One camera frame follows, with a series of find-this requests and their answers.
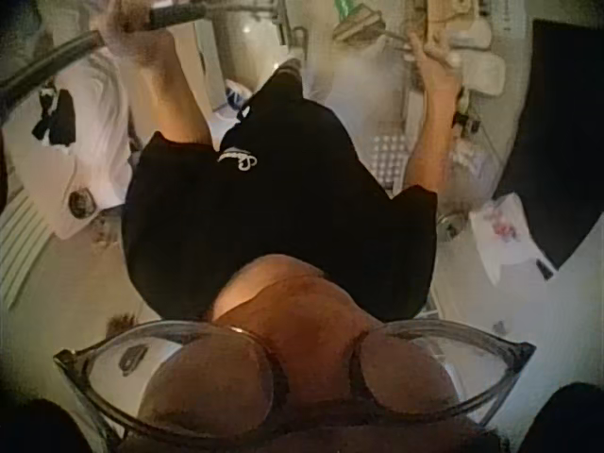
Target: handlebar grip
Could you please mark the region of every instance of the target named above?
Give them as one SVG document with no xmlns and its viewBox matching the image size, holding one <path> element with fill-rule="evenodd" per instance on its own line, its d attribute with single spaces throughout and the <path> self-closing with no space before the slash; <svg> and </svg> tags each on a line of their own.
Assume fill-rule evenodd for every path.
<svg viewBox="0 0 604 453">
<path fill-rule="evenodd" d="M 185 24 L 187 22 L 203 19 L 208 15 L 208 8 L 204 3 L 190 3 L 174 5 L 172 7 L 153 8 L 149 11 L 147 30 L 159 30 L 171 25 Z"/>
</svg>

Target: t-shirt logo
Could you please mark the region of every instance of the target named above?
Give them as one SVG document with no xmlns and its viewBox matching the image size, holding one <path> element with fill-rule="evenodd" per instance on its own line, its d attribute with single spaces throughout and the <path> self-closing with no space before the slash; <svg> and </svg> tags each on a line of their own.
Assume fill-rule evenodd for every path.
<svg viewBox="0 0 604 453">
<path fill-rule="evenodd" d="M 258 163 L 258 159 L 251 155 L 248 151 L 243 151 L 239 148 L 228 148 L 223 154 L 220 155 L 218 161 L 224 159 L 238 159 L 238 168 L 242 172 L 249 172 L 252 167 L 255 167 Z"/>
</svg>

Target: eyeglasses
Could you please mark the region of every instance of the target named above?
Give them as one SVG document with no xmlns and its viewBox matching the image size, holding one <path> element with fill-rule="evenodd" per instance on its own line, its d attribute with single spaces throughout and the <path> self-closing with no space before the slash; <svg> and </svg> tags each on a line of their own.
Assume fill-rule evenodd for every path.
<svg viewBox="0 0 604 453">
<path fill-rule="evenodd" d="M 61 351 L 55 362 L 111 444 L 121 439 L 107 419 L 126 434 L 220 450 L 312 428 L 407 426 L 461 415 L 484 426 L 534 351 L 446 321 L 387 324 L 350 347 L 349 398 L 296 414 L 275 354 L 234 327 L 160 321 Z"/>
</svg>

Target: white radiator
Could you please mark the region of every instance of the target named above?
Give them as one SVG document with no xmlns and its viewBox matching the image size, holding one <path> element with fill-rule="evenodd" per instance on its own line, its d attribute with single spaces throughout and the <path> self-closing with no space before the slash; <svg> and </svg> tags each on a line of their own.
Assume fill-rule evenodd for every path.
<svg viewBox="0 0 604 453">
<path fill-rule="evenodd" d="M 52 231 L 21 190 L 0 216 L 0 302 L 9 310 Z"/>
</svg>

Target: crumpled paper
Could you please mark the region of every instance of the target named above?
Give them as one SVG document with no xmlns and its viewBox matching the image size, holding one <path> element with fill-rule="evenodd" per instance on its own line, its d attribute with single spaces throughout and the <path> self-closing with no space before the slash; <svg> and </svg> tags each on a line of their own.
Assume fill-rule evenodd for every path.
<svg viewBox="0 0 604 453">
<path fill-rule="evenodd" d="M 556 268 L 533 241 L 522 201 L 516 193 L 490 201 L 470 212 L 470 223 L 484 270 L 496 285 L 501 267 L 529 260 L 540 261 L 552 275 Z"/>
</svg>

